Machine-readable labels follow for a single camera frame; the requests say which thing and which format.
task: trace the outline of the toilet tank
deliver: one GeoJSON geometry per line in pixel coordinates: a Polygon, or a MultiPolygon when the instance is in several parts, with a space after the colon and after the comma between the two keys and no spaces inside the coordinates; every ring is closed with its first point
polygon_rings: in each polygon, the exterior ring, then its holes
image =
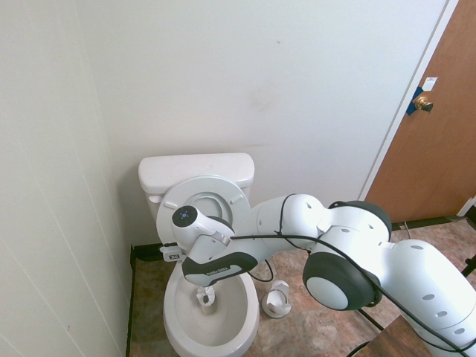
{"type": "Polygon", "coordinates": [[[139,164],[139,180],[154,219],[165,193],[184,180],[217,175],[233,181],[249,198],[254,162],[245,153],[156,156],[139,164]]]}

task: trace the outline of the door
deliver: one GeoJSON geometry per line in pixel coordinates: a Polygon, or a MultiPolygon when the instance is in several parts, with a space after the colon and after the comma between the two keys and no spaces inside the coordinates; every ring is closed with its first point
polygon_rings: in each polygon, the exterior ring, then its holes
{"type": "Polygon", "coordinates": [[[476,194],[476,1],[460,0],[423,75],[431,113],[405,114],[366,196],[393,222],[456,214],[476,194]]]}

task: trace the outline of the tile floor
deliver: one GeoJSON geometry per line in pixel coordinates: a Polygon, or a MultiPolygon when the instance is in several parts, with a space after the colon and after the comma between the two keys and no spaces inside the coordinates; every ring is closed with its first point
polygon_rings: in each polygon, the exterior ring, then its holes
{"type": "MultiPolygon", "coordinates": [[[[476,254],[476,230],[466,220],[410,229],[410,235],[435,245],[459,270],[466,266],[466,258],[476,254]]],[[[394,231],[391,241],[408,238],[406,230],[394,231]]],[[[328,309],[307,293],[301,277],[306,257],[306,252],[294,250],[271,259],[275,279],[285,280],[291,287],[292,310],[279,320],[261,313],[257,336],[245,357],[345,357],[355,346],[377,335],[378,330],[358,312],[328,309]]],[[[163,261],[136,263],[130,357],[178,356],[167,340],[162,321],[162,300],[172,269],[172,263],[163,261]]],[[[269,274],[263,263],[253,272],[261,278],[269,274]]],[[[476,271],[469,281],[476,287],[476,271]]],[[[260,299],[271,283],[255,281],[255,286],[260,299]]],[[[385,299],[364,309],[384,327],[399,315],[399,310],[385,299]]]]}

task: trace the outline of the toilet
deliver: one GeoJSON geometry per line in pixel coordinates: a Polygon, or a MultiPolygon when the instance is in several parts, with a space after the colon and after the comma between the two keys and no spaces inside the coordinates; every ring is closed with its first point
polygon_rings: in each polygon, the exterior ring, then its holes
{"type": "MultiPolygon", "coordinates": [[[[251,210],[248,197],[253,178],[253,160],[243,153],[158,156],[145,158],[139,165],[159,239],[168,246],[176,243],[172,215],[185,205],[224,219],[236,230],[251,210]]],[[[259,322],[250,276],[241,274],[213,285],[216,311],[205,315],[196,298],[198,287],[185,280],[181,260],[175,264],[164,297],[164,325],[173,349],[181,357],[242,356],[259,322]]]]}

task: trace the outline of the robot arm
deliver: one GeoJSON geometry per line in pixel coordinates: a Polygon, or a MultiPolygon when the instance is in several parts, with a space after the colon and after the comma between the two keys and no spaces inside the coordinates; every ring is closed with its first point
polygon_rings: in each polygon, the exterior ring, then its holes
{"type": "MultiPolygon", "coordinates": [[[[373,306],[381,298],[378,285],[460,348],[476,336],[476,292],[465,277],[426,242],[389,242],[390,220],[375,205],[336,202],[327,209],[309,195],[281,197],[256,206],[236,233],[226,222],[185,206],[174,213],[173,232],[187,254],[184,276],[198,286],[250,271],[280,251],[302,248],[310,253],[304,285],[323,305],[337,310],[373,306]]],[[[403,315],[426,341],[452,350],[403,315]]],[[[455,355],[428,348],[435,356],[455,355]]],[[[466,355],[476,357],[476,346],[466,355]]]]}

